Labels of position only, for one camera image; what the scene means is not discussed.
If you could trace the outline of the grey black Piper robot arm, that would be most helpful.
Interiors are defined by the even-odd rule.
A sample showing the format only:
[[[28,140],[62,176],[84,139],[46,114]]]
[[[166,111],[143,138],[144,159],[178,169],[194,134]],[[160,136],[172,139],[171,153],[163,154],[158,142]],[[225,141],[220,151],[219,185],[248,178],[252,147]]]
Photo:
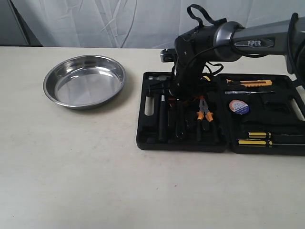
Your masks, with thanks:
[[[244,28],[235,21],[198,26],[175,39],[177,59],[170,92],[178,99],[200,96],[212,87],[201,79],[207,62],[235,62],[242,56],[285,56],[287,71],[305,84],[305,19]]]

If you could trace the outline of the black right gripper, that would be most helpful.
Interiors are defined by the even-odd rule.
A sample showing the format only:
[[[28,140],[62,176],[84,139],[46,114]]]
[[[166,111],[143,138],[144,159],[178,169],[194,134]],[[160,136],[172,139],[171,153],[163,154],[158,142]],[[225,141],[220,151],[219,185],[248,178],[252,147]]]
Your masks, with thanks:
[[[178,99],[196,97],[205,64],[206,62],[195,61],[187,67],[187,62],[178,58],[170,81],[171,95]]]

